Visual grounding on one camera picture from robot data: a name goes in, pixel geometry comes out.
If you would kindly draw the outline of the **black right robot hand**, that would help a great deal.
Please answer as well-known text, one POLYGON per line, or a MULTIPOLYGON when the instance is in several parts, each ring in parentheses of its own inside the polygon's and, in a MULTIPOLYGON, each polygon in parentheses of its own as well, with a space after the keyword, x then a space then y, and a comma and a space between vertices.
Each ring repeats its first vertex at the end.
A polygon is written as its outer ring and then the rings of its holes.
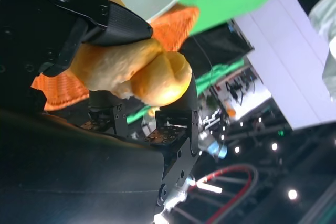
POLYGON ((198 158, 190 64, 120 0, 1 0, 1 223, 152 223, 198 158), (90 91, 45 112, 39 75, 90 91))

